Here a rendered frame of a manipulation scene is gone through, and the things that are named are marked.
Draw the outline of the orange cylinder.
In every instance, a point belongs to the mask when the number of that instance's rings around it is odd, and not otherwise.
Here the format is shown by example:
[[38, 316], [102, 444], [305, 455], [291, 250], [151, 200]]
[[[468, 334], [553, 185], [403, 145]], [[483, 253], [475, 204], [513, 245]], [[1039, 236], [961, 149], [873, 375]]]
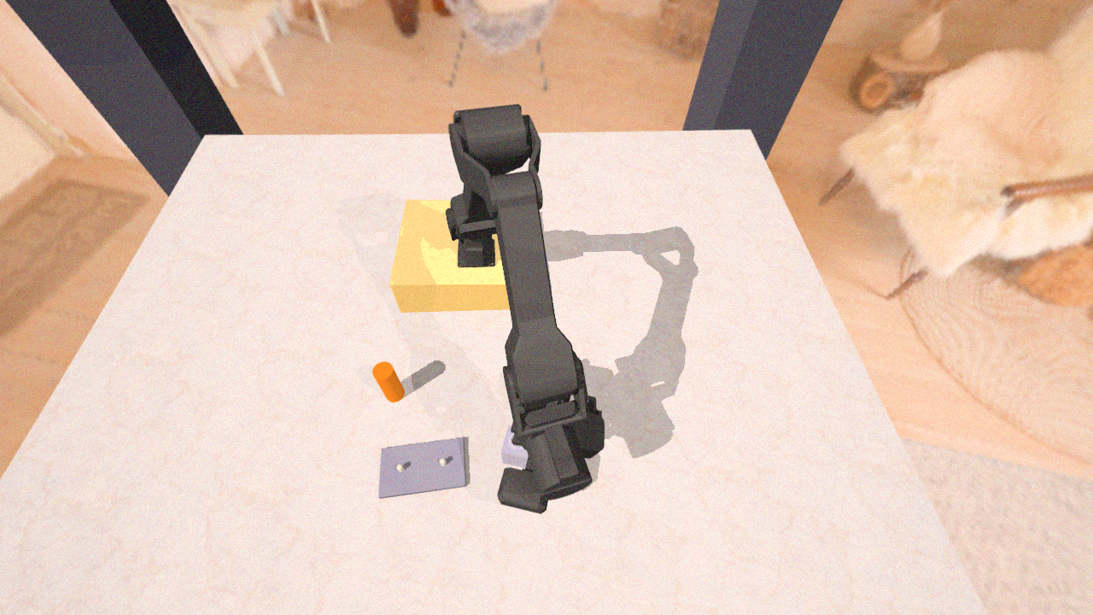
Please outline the orange cylinder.
[[372, 368], [372, 376], [380, 386], [380, 390], [385, 394], [388, 401], [397, 402], [406, 397], [406, 388], [400, 383], [397, 372], [395, 372], [393, 365], [389, 362], [384, 360], [377, 363]]

